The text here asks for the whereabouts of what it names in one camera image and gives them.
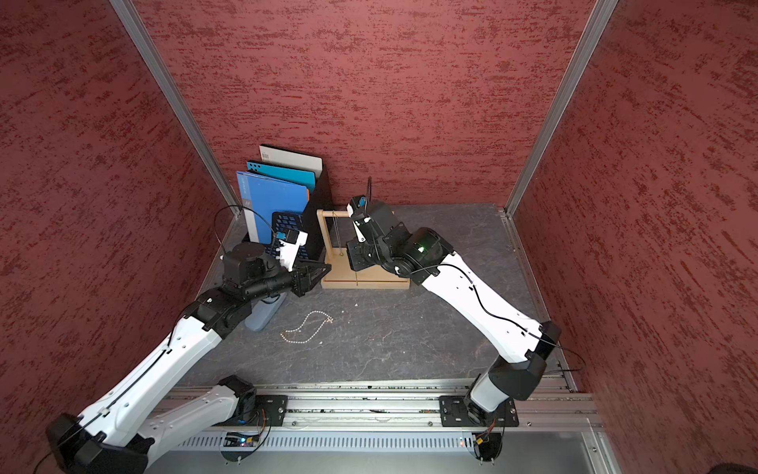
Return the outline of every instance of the mounting plate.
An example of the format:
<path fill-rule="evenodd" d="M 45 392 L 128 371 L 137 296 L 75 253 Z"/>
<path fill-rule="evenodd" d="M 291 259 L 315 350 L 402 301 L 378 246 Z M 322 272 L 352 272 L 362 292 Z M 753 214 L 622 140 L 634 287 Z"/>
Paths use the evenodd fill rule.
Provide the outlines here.
<path fill-rule="evenodd" d="M 255 410 L 263 409 L 266 413 L 266 426 L 282 426 L 284 416 L 287 414 L 287 395 L 256 395 Z M 240 429 L 244 424 L 239 418 L 232 417 L 230 420 L 218 423 L 216 426 L 229 426 Z M 263 418 L 258 418 L 258 425 L 263 424 Z"/>
<path fill-rule="evenodd" d="M 464 397 L 440 396 L 442 426 L 474 427 L 471 420 L 468 419 L 468 410 L 463 403 L 463 399 Z M 495 411 L 487 414 L 484 426 L 481 426 L 482 430 L 487 429 L 492 424 L 493 419 L 495 419 L 495 426 L 507 426 L 510 428 L 518 426 L 518 414 L 516 413 L 516 407 L 512 398 L 502 402 Z"/>

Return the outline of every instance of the book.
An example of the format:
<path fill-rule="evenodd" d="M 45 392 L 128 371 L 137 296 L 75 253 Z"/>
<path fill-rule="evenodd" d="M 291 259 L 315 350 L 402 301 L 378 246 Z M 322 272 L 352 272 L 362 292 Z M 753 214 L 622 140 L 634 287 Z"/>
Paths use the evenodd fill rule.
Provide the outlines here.
<path fill-rule="evenodd" d="M 247 231 L 251 242 L 271 243 L 271 215 L 274 212 L 301 213 L 308 205 L 308 188 L 261 174 L 238 171 L 242 204 L 260 216 L 244 209 Z"/>

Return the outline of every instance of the blue plastic object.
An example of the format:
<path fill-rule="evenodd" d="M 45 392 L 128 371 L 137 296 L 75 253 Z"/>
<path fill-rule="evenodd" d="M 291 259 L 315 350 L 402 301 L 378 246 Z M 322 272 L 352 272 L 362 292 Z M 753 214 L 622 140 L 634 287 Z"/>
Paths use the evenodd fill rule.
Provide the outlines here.
<path fill-rule="evenodd" d="M 250 316 L 245 318 L 245 327 L 250 331 L 260 332 L 274 317 L 289 293 L 282 293 L 277 300 L 266 299 L 258 301 L 252 308 Z"/>

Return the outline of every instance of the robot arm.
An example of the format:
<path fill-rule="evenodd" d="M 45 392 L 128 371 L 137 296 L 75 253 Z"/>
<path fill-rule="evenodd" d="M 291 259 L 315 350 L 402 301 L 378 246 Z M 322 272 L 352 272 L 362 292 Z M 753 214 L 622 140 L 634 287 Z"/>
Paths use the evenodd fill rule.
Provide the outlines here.
<path fill-rule="evenodd" d="M 487 286 L 437 232 L 410 234 L 390 208 L 365 196 L 350 200 L 357 238 L 347 243 L 350 268 L 380 265 L 447 301 L 497 348 L 500 355 L 466 397 L 468 415 L 481 425 L 509 397 L 526 400 L 537 387 L 560 329 L 519 312 Z"/>
<path fill-rule="evenodd" d="M 64 472 L 142 472 L 165 451 L 210 425 L 252 416 L 253 387 L 236 377 L 205 396 L 148 419 L 160 400 L 201 357 L 216 347 L 252 311 L 252 304 L 290 291 L 301 297 L 330 266 L 294 262 L 307 235 L 280 235 L 277 258 L 260 243 L 241 243 L 222 256 L 224 282 L 183 311 L 172 332 L 121 382 L 79 416 L 59 416 L 47 430 L 52 453 Z"/>

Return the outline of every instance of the jewelry stand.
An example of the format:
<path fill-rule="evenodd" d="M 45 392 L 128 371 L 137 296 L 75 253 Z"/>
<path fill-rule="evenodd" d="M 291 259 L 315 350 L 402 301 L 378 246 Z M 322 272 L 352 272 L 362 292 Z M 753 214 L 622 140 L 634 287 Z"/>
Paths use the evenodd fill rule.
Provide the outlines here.
<path fill-rule="evenodd" d="M 325 290 L 349 290 L 361 288 L 364 290 L 407 290 L 411 286 L 408 278 L 401 278 L 389 273 L 379 265 L 365 268 L 360 272 L 354 272 L 350 269 L 350 262 L 347 259 L 347 249 L 344 247 L 332 247 L 329 230 L 327 228 L 327 217 L 331 218 L 348 218 L 347 211 L 316 211 L 318 225 L 321 227 L 321 236 L 324 238 L 324 248 L 326 249 L 326 259 L 324 263 L 330 263 L 332 269 L 325 277 L 321 279 L 321 287 Z M 339 236 L 337 223 L 334 222 L 334 229 Z"/>

